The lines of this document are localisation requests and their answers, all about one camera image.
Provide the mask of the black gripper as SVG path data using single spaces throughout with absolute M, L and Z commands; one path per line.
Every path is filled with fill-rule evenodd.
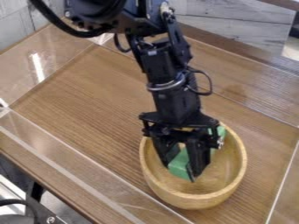
M 163 166 L 167 167 L 180 152 L 178 143 L 188 141 L 187 173 L 191 182 L 202 175 L 211 163 L 211 149 L 219 148 L 224 135 L 220 122 L 202 113 L 200 95 L 194 73 L 179 73 L 168 83 L 148 83 L 147 90 L 154 97 L 155 111 L 139 116 L 144 123 L 144 136 L 154 140 L 154 147 Z

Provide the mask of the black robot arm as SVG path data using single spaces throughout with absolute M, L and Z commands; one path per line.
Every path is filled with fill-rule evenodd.
M 211 153 L 222 147 L 226 129 L 220 121 L 202 113 L 203 96 L 190 66 L 191 45 L 167 0 L 64 0 L 67 25 L 43 0 L 29 0 L 49 22 L 69 35 L 93 38 L 104 33 L 124 35 L 147 78 L 155 111 L 142 113 L 144 136 L 170 173 L 194 181 L 211 163 Z

